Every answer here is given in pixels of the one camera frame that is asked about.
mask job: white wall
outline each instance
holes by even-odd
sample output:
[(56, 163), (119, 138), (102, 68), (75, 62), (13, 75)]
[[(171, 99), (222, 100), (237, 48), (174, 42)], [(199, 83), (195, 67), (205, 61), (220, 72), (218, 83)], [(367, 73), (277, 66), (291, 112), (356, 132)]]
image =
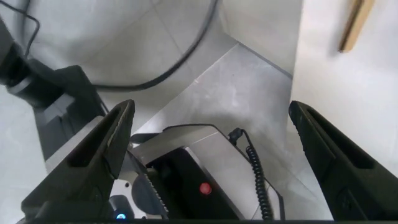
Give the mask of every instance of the white wall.
[(304, 2), (291, 99), (314, 107), (398, 176), (398, 1), (376, 1), (354, 49), (340, 54), (348, 5)]
[(227, 34), (293, 74), (302, 0), (225, 0)]

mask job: gray floor tile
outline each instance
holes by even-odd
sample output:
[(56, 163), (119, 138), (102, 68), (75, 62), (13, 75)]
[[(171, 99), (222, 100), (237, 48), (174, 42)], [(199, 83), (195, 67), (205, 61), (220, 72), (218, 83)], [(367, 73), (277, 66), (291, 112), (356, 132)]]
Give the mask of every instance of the gray floor tile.
[(0, 149), (1, 186), (33, 190), (47, 175), (33, 111), (2, 132)]
[(41, 29), (32, 54), (52, 68), (81, 64), (151, 7), (142, 0), (36, 1), (32, 13)]
[(31, 189), (0, 186), (0, 223), (15, 224), (24, 217), (21, 202), (30, 191)]
[(283, 148), (292, 81), (280, 71), (237, 45), (197, 82), (244, 128)]
[(151, 0), (153, 5), (160, 3), (160, 0)]
[[(177, 46), (154, 9), (98, 52), (83, 69), (93, 83), (139, 84), (164, 73), (180, 57)], [(144, 91), (100, 93), (109, 108), (126, 99), (136, 101), (133, 130), (163, 108), (193, 81), (183, 66), (165, 82)]]
[[(209, 0), (163, 0), (156, 5), (160, 18), (166, 25), (181, 52), (185, 52), (201, 28), (210, 4)], [(224, 55), (236, 41), (223, 32), (218, 15), (197, 51), (188, 60), (197, 77)]]
[(278, 190), (284, 198), (286, 219), (333, 220), (329, 208), (296, 178)]

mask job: cable connector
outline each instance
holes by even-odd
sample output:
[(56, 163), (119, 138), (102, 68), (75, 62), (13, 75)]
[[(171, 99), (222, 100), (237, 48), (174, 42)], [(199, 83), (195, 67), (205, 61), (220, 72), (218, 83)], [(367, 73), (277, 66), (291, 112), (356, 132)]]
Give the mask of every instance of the cable connector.
[(229, 140), (229, 142), (230, 142), (232, 145), (236, 146), (238, 139), (239, 139), (242, 135), (243, 135), (242, 129), (241, 129), (241, 128), (235, 128), (233, 131), (231, 131), (231, 132), (228, 134), (228, 137), (229, 137), (228, 140)]

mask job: silver metal panel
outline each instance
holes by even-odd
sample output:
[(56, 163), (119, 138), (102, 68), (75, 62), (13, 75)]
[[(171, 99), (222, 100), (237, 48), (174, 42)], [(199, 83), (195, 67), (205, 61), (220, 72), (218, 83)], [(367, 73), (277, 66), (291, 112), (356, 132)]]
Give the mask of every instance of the silver metal panel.
[(254, 217), (259, 203), (252, 167), (216, 128), (170, 128), (130, 151), (146, 165), (179, 147), (189, 147), (240, 211), (243, 219)]

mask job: tile floor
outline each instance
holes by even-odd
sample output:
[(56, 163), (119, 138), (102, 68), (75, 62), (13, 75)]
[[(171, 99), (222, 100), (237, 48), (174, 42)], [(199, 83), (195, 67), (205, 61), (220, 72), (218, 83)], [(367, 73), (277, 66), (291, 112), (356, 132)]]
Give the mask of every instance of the tile floor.
[[(198, 77), (137, 133), (171, 125), (211, 123), (228, 134), (246, 129), (268, 181), (284, 197), (287, 219), (330, 220), (330, 211), (303, 153), (285, 147), (292, 81), (241, 45)], [(246, 143), (240, 140), (244, 148)]]

